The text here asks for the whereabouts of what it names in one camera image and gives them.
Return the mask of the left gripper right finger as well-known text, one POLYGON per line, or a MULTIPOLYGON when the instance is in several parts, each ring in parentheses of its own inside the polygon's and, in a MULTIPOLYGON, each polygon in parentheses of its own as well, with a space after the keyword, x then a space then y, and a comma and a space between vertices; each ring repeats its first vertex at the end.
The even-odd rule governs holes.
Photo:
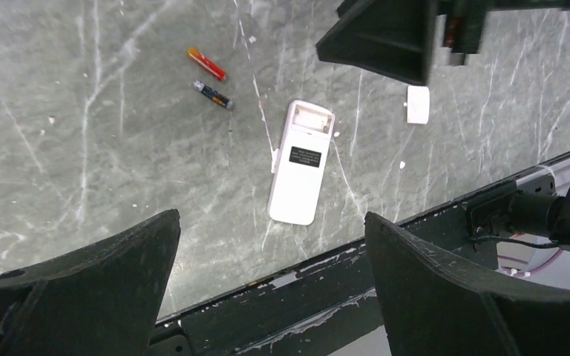
POLYGON ((365 244, 393 355, 570 355, 570 290, 477 265, 372 212, 365 244))

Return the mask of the white remote control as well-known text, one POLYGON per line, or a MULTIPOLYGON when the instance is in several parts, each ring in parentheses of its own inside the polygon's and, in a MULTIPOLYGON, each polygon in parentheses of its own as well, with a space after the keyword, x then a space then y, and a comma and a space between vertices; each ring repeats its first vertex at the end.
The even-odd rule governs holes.
POLYGON ((334 113, 319 105, 300 99, 289 105, 267 203, 272 220, 314 221, 334 124, 334 113))

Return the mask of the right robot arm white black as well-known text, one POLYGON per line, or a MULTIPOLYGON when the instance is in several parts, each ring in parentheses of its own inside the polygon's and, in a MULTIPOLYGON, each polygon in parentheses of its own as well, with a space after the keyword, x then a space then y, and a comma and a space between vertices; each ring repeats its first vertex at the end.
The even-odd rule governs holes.
MULTIPOLYGON (((479 51, 487 15, 497 10, 557 8, 570 1, 344 1, 338 22, 316 44, 323 62, 352 65, 409 85, 428 83, 435 24, 445 17, 448 62, 465 65, 479 51)), ((570 189, 520 188, 504 179, 402 223, 403 229, 449 251, 480 243, 515 243, 518 234, 543 237, 543 248, 570 251, 570 189)))

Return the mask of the white battery cover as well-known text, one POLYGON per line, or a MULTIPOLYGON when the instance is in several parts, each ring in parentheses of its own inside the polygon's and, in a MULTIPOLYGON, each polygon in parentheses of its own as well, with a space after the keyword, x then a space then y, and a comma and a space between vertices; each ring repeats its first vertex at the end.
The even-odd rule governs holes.
POLYGON ((430 90, 427 86, 407 86, 404 102, 406 122, 411 125, 426 125, 430 116, 430 90))

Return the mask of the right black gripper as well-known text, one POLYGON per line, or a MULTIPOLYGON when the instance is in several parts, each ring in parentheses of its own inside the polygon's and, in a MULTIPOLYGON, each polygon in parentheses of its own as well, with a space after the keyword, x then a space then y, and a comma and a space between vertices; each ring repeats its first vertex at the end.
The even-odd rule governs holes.
MULTIPOLYGON (((445 15, 442 46, 448 64, 465 65, 479 52, 487 15, 494 11, 570 10, 570 0, 440 1, 445 15)), ((343 1, 338 21, 316 43, 323 62, 359 67, 408 85, 428 83, 438 2, 427 0, 343 1)))

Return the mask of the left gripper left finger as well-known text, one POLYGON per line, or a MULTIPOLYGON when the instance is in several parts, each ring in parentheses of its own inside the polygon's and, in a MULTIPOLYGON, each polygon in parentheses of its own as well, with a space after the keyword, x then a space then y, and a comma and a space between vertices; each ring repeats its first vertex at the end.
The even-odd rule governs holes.
POLYGON ((0 355, 145 355, 179 240, 170 209, 0 274, 0 355))

